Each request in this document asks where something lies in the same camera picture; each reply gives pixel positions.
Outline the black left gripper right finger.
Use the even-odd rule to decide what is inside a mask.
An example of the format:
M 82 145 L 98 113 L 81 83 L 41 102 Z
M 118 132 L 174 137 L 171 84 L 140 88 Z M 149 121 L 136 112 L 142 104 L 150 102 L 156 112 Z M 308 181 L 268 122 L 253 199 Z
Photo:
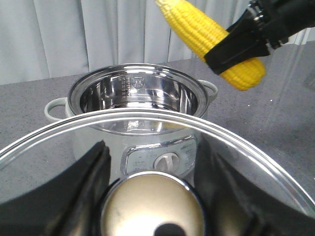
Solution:
M 197 146 L 194 188 L 207 236 L 313 236 L 315 219 L 269 195 L 235 170 L 207 140 Z

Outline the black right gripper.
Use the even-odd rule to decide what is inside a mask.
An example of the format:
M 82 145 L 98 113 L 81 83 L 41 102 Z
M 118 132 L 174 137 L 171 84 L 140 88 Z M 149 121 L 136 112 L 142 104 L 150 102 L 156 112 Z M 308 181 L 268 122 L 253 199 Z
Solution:
M 204 59 L 219 75 L 248 59 L 269 55 L 268 45 L 278 48 L 288 38 L 315 26 L 313 0 L 251 0 L 242 16 Z

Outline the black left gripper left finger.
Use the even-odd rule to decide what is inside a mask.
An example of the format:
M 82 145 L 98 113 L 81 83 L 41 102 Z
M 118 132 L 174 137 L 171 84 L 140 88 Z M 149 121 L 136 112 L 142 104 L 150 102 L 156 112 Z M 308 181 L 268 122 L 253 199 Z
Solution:
M 40 187 L 0 206 L 2 236 L 97 236 L 99 206 L 110 185 L 109 147 L 100 141 Z

